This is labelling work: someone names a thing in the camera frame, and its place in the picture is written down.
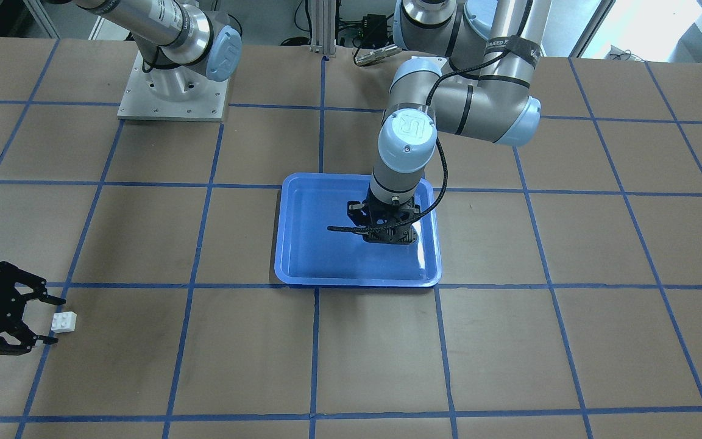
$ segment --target mounting plate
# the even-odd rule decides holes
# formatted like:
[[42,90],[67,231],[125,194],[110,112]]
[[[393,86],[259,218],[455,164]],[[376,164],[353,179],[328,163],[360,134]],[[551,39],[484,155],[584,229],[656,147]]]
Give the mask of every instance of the mounting plate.
[[187,100],[165,101],[151,91],[147,73],[142,72],[140,53],[134,59],[129,82],[121,98],[118,118],[126,120],[183,120],[195,122],[222,122],[229,96],[229,80],[215,82],[200,77],[204,84],[188,91]]

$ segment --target white lego brick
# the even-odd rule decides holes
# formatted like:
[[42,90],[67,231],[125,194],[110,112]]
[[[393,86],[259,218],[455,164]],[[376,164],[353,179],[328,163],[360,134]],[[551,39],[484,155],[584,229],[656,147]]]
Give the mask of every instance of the white lego brick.
[[53,323],[51,324],[51,330],[55,333],[72,332],[75,330],[76,321],[77,314],[75,314],[72,311],[56,312],[56,314],[53,314]]

